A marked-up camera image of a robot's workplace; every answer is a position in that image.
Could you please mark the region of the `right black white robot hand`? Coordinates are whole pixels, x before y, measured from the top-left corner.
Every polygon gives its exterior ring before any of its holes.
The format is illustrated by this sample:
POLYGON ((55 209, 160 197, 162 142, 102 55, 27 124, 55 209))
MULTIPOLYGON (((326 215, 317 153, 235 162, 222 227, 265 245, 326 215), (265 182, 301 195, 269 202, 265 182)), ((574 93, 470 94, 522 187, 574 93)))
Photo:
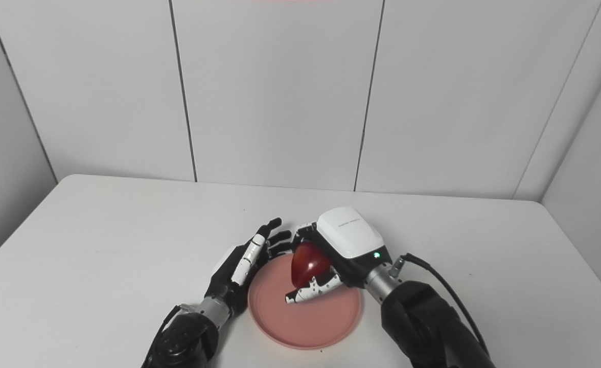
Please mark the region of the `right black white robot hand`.
POLYGON ((291 249, 293 291, 287 304, 298 304, 340 286, 365 289, 380 304, 397 287, 387 271, 391 256, 382 235, 350 206, 333 208, 313 223, 299 226, 291 249))

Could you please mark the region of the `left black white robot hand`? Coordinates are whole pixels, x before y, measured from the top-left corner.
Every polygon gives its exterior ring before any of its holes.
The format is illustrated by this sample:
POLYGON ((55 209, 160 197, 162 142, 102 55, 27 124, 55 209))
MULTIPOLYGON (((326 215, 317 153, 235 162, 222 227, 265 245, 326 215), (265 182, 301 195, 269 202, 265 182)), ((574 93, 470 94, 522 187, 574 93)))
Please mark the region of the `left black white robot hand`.
POLYGON ((204 297, 217 299, 228 307, 230 316, 238 316, 247 307, 249 287, 255 275, 272 259, 291 249, 290 230, 278 231, 282 219, 263 224, 245 244, 230 250, 210 278, 204 297))

